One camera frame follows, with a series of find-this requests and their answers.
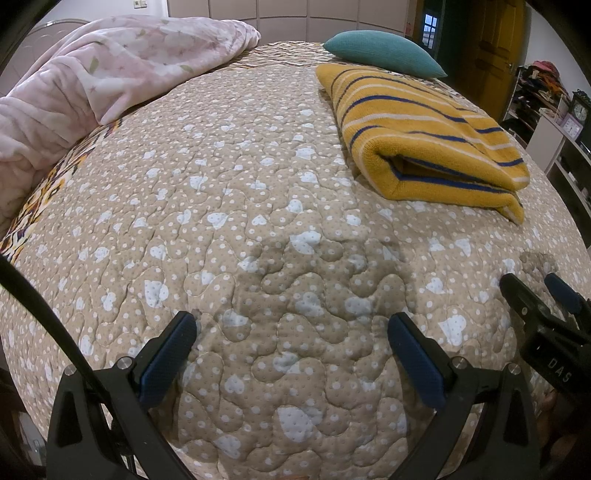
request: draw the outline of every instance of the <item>yellow door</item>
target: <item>yellow door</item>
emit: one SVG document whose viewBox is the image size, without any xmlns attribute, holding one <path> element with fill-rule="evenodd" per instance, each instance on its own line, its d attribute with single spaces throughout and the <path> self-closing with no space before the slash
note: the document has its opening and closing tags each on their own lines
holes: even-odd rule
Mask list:
<svg viewBox="0 0 591 480">
<path fill-rule="evenodd" d="M 515 81 L 525 0 L 474 0 L 457 89 L 497 121 Z"/>
</svg>

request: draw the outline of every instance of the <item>quilted bedspread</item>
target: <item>quilted bedspread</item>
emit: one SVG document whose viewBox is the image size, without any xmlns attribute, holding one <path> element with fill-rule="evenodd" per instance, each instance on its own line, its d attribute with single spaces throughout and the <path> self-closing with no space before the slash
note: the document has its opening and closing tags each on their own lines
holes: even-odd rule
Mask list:
<svg viewBox="0 0 591 480">
<path fill-rule="evenodd" d="M 384 200 L 348 156 L 313 67 L 219 70 L 101 137 L 13 259 L 94 368 L 135 355 L 178 310 L 201 311 L 202 334 L 153 412 L 196 478 L 387 478 L 432 415 L 392 356 L 392 313 L 501 369 L 522 338 L 503 273 L 556 314 L 545 273 L 591 294 L 574 222 L 522 154 L 521 226 L 494 210 Z M 67 358 L 5 293 L 0 319 L 46 434 Z M 537 402 L 547 384 L 522 368 Z"/>
</svg>

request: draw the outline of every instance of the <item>folded blanket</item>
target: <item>folded blanket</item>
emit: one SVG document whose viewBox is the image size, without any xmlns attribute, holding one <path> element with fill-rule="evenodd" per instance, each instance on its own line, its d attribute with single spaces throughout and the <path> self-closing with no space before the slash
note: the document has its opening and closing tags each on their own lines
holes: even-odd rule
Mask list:
<svg viewBox="0 0 591 480">
<path fill-rule="evenodd" d="M 0 98 L 0 238 L 76 141 L 260 38 L 238 20 L 149 15 L 104 18 L 65 36 Z"/>
<path fill-rule="evenodd" d="M 530 175 L 492 118 L 383 70 L 323 64 L 316 75 L 355 163 L 381 195 L 491 207 L 523 222 L 515 192 Z"/>
</svg>

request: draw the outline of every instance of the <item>black clock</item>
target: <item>black clock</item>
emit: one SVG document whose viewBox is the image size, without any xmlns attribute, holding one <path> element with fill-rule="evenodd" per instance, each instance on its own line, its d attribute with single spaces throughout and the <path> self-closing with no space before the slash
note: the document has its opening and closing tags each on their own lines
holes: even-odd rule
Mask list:
<svg viewBox="0 0 591 480">
<path fill-rule="evenodd" d="M 591 112 L 591 100 L 589 100 L 589 97 L 584 91 L 577 90 L 573 92 L 573 101 L 570 105 L 569 112 L 581 125 L 585 126 L 587 117 Z"/>
<path fill-rule="evenodd" d="M 573 92 L 573 101 L 561 127 L 570 138 L 577 140 L 590 116 L 591 100 L 584 91 L 577 90 Z"/>
</svg>

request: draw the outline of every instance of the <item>pink blanket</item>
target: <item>pink blanket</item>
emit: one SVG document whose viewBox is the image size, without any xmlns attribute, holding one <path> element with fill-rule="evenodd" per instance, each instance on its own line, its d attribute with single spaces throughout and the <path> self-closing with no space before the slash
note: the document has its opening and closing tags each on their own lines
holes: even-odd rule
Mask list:
<svg viewBox="0 0 591 480">
<path fill-rule="evenodd" d="M 0 98 L 0 238 L 76 141 L 259 39 L 238 20 L 147 15 L 104 18 L 64 37 Z"/>
</svg>

